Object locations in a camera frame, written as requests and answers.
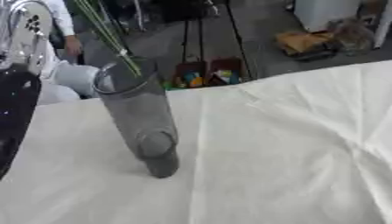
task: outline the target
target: gray floor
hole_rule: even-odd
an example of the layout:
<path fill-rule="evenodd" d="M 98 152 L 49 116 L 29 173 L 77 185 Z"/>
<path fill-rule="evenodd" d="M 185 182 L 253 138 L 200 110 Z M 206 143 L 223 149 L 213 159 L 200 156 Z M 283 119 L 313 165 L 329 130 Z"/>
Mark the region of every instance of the gray floor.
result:
<path fill-rule="evenodd" d="M 286 57 L 276 47 L 274 36 L 279 32 L 300 30 L 300 23 L 284 10 L 282 0 L 233 0 L 233 10 L 237 19 L 244 47 L 254 78 L 261 79 L 279 74 L 307 71 L 324 67 L 344 66 L 380 60 L 392 60 L 392 39 L 382 49 L 367 55 L 347 57 L 338 55 L 331 59 L 300 63 Z M 206 59 L 240 56 L 226 11 L 222 16 L 205 20 Z M 113 54 L 86 26 L 76 22 L 76 30 L 85 46 L 87 63 L 102 67 L 113 59 Z M 197 32 L 194 25 L 190 34 L 189 60 L 198 57 Z M 130 49 L 136 54 L 157 60 L 161 74 L 170 79 L 175 66 L 181 61 L 184 25 L 181 23 L 161 25 L 154 31 L 134 32 L 128 37 Z"/>

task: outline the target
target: clear glass cylinder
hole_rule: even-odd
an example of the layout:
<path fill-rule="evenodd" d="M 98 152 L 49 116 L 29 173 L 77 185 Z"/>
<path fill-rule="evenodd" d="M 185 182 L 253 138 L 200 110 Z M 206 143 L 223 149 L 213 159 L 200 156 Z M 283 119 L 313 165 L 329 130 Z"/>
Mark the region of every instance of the clear glass cylinder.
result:
<path fill-rule="evenodd" d="M 119 60 L 97 74 L 94 89 L 135 156 L 146 163 L 152 176 L 167 178 L 179 168 L 176 126 L 155 61 L 134 61 L 141 76 Z"/>

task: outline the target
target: white pants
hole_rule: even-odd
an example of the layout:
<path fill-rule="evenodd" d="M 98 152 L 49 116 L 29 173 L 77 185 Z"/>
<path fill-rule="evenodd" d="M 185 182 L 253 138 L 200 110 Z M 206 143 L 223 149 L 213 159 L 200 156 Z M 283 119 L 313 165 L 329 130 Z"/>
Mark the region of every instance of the white pants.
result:
<path fill-rule="evenodd" d="M 99 69 L 93 66 L 77 66 L 61 62 L 52 72 L 50 79 L 42 80 L 38 105 L 58 102 L 73 102 L 96 97 L 93 80 Z"/>

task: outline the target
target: white cloth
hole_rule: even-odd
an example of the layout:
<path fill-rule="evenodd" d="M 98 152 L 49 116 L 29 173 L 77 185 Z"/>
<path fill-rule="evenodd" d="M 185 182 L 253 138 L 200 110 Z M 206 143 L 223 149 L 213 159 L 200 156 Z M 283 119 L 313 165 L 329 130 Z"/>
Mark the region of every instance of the white cloth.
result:
<path fill-rule="evenodd" d="M 170 92 L 181 166 L 149 177 L 98 100 L 38 107 L 6 224 L 390 224 L 392 62 Z"/>

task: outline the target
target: hand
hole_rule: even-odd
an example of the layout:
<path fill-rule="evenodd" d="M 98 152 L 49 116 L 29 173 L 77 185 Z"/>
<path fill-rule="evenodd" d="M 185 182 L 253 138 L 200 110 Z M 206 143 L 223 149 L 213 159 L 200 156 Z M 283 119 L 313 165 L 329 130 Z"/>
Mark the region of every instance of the hand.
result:
<path fill-rule="evenodd" d="M 81 42 L 74 35 L 66 36 L 65 48 L 66 51 L 73 56 L 81 54 Z"/>

